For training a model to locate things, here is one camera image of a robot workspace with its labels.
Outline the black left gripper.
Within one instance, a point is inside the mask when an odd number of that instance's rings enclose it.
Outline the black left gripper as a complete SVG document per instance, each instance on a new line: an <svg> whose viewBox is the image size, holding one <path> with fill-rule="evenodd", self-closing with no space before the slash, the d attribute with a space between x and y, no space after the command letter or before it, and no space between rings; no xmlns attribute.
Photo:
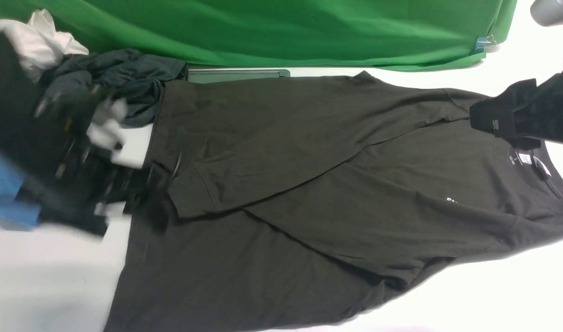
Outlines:
<svg viewBox="0 0 563 332"><path fill-rule="evenodd" d="M126 202L134 212L166 191L171 172L156 163L141 169L111 162L109 148L87 135L91 117L23 116L14 125L14 166L24 179L14 201L39 208L38 221L70 225L92 235L106 233L98 208Z"/></svg>

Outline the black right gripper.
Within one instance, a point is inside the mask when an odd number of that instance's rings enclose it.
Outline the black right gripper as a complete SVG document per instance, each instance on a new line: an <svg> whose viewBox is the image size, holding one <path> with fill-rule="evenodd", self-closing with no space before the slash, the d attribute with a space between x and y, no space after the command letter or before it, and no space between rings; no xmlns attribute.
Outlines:
<svg viewBox="0 0 563 332"><path fill-rule="evenodd" d="M474 130L504 138L503 151L538 150L541 140L563 144L563 70L539 85L535 78L515 82L473 104L469 119Z"/></svg>

